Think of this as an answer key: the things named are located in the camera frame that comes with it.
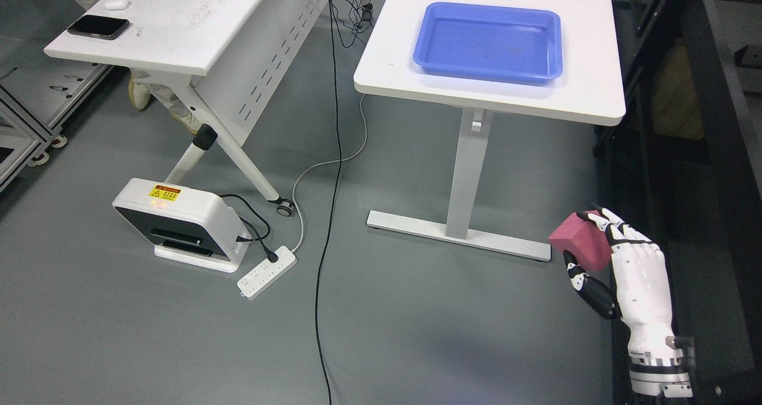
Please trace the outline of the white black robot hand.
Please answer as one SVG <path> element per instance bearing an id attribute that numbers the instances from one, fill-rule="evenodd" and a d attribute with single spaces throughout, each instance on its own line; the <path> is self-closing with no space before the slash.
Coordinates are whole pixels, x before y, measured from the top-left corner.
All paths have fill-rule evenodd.
<path id="1" fill-rule="evenodd" d="M 629 327 L 628 354 L 638 365 L 676 365 L 683 353 L 669 339 L 672 329 L 672 297 L 665 256 L 652 239 L 604 207 L 576 215 L 604 234 L 611 253 L 617 291 L 613 293 L 591 277 L 571 251 L 564 250 L 564 263 L 574 290 L 602 318 L 620 316 Z"/>

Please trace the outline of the white black robot forearm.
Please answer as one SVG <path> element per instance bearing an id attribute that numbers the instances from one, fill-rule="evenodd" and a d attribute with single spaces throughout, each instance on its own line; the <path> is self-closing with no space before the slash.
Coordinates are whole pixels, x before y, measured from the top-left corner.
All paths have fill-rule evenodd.
<path id="1" fill-rule="evenodd" d="M 631 358 L 628 364 L 634 404 L 687 404 L 694 399 L 692 377 L 696 369 L 693 337 L 667 337 L 681 356 L 658 364 L 659 359 Z"/>

